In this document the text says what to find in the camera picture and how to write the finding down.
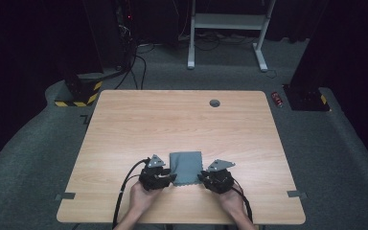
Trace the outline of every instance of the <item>black cable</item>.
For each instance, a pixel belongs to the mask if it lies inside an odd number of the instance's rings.
[[[114,89],[118,89],[119,86],[121,86],[121,84],[125,81],[125,79],[127,78],[127,75],[131,72],[132,68],[133,68],[133,65],[134,63],[136,62],[136,53],[137,53],[137,47],[134,51],[134,55],[133,55],[133,61],[129,63],[128,67],[127,67],[127,70],[126,70],[126,73],[124,75],[124,77],[122,78],[122,80],[119,82],[119,84],[114,88]]]
[[[118,222],[117,222],[118,221],[118,213],[119,213],[119,209],[121,208],[122,196],[124,195],[125,187],[127,186],[127,182],[129,181],[129,177],[138,165],[140,165],[142,163],[145,163],[146,161],[148,161],[148,159],[143,159],[143,160],[137,162],[130,169],[129,173],[126,175],[124,183],[122,184],[122,187],[121,187],[121,191],[119,191],[118,201],[116,202],[115,214],[113,215],[112,229],[114,229],[116,227],[116,225],[118,225]]]
[[[235,182],[238,184],[239,188],[241,189],[241,193],[243,194],[243,188],[241,187],[241,184],[234,178]]]
[[[220,43],[223,44],[223,45],[242,45],[242,44],[249,43],[249,42],[244,42],[246,39],[247,39],[247,36],[244,36],[239,41],[222,41],[222,39],[220,39]]]
[[[130,73],[132,74],[135,88],[136,88],[136,89],[139,89],[139,88],[137,87],[136,75],[133,73],[133,70],[132,70],[132,69],[130,70]]]
[[[135,175],[131,176],[130,178],[128,178],[127,181],[129,181],[131,178],[136,177],[136,176],[139,176],[139,175],[140,174],[135,174]]]
[[[243,202],[246,206],[247,216],[249,217],[250,221],[253,222],[253,217],[252,217],[253,214],[252,214],[252,209],[250,208],[249,200],[247,200],[246,196],[244,196],[243,193],[241,193],[239,190],[235,189],[234,187],[232,187],[232,190],[237,192],[243,199]]]
[[[71,230],[76,230],[79,226],[80,226],[80,223],[76,223],[76,225],[74,225],[73,229]]]
[[[178,36],[178,39],[184,34],[185,28],[187,27],[187,21],[188,21],[188,15],[189,14],[190,14],[190,0],[187,0],[187,13],[186,13],[186,16],[185,16],[184,27],[183,27],[183,30],[181,31],[180,35]]]
[[[140,85],[140,89],[143,89],[143,83],[145,82],[146,69],[148,68],[148,66],[146,65],[146,61],[145,61],[144,58],[142,58],[140,56],[136,56],[136,57],[141,59],[143,61],[143,63],[145,64],[145,69],[143,70],[143,75],[142,75],[142,83]]]
[[[211,33],[211,34],[207,34],[205,36],[201,36],[201,39],[205,42],[219,41],[219,37],[216,33]]]
[[[212,51],[212,50],[215,50],[217,49],[217,47],[220,45],[220,41],[219,39],[217,40],[206,40],[205,38],[202,39],[204,42],[216,42],[217,45],[215,45],[214,47],[210,48],[210,49],[204,49],[204,48],[200,48],[199,46],[197,45],[194,45],[198,50],[201,50],[201,51]]]

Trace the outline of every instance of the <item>gray fabric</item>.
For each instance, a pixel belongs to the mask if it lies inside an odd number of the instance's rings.
[[[183,186],[200,184],[198,174],[202,171],[202,156],[200,151],[183,151],[170,153],[170,169],[177,174],[173,185]]]

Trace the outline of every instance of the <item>table top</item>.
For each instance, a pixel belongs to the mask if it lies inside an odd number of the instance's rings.
[[[201,151],[203,169],[215,159],[235,162],[228,171],[243,187],[256,224],[305,221],[299,197],[288,197],[296,188],[265,93],[196,90],[103,91],[65,191],[75,197],[61,201],[57,219],[112,222],[131,167],[157,154],[169,168],[169,154],[178,151]],[[126,185],[119,219],[136,178]],[[203,185],[173,184],[139,222],[233,223]]]

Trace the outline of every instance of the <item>human hand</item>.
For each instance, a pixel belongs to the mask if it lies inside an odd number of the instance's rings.
[[[233,185],[233,188],[240,191],[241,188],[238,185]],[[220,207],[227,213],[229,216],[239,216],[245,215],[245,211],[243,208],[243,199],[242,197],[235,192],[234,190],[229,190],[224,194],[216,194]]]
[[[233,188],[240,191],[238,185],[233,185]],[[234,190],[229,190],[224,194],[216,194],[220,207],[225,213],[231,217],[237,224],[240,230],[256,230],[256,226],[249,219],[243,207],[243,198]]]
[[[129,209],[140,215],[144,214],[162,191],[163,189],[146,191],[139,181],[136,182],[130,189]]]
[[[114,230],[131,230],[136,221],[149,209],[151,204],[161,194],[163,189],[146,191],[142,184],[137,181],[130,188],[130,206],[122,218],[121,222],[116,225]]]

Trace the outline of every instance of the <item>black and yellow tape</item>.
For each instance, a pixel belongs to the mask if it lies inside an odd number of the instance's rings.
[[[92,90],[89,92],[84,92],[86,94],[86,100],[73,100],[73,101],[65,101],[65,100],[55,100],[55,104],[59,107],[67,107],[67,106],[90,106],[98,97],[98,93],[100,91],[101,85],[103,84],[102,81],[97,82]]]

